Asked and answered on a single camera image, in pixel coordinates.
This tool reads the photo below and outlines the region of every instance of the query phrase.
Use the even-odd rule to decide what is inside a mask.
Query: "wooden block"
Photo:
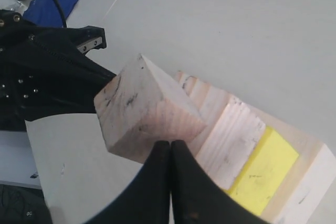
[[[223,92],[228,95],[226,91],[182,72],[177,73],[175,79],[185,88],[187,94],[193,94],[192,99],[200,95],[193,89],[193,83],[197,83],[198,90],[202,86],[207,86],[212,91],[212,97],[223,97]],[[261,217],[276,224],[305,224],[336,177],[336,158],[328,147],[315,137],[304,134],[253,106],[249,105],[249,107],[299,153],[298,159],[262,212]]]
[[[189,148],[213,181],[229,190],[263,135],[265,124],[234,95],[182,73],[177,78],[208,125]]]
[[[298,156],[284,138],[267,127],[227,194],[260,216]]]
[[[205,128],[181,87],[142,55],[94,99],[109,152],[143,163],[157,140],[190,142]]]

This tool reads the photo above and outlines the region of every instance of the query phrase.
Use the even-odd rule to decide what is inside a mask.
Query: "screw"
[[[20,16],[19,15],[14,15],[13,20],[14,20],[14,22],[19,22],[20,21]]]

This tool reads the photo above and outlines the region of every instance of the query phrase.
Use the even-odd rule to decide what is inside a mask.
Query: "white table surface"
[[[336,154],[335,0],[114,2],[80,0],[68,20],[106,29],[108,48],[91,59],[118,73],[141,52],[171,75],[184,70],[234,93]],[[92,127],[91,116],[81,120],[74,134]],[[335,223],[335,203],[336,183],[309,223]]]

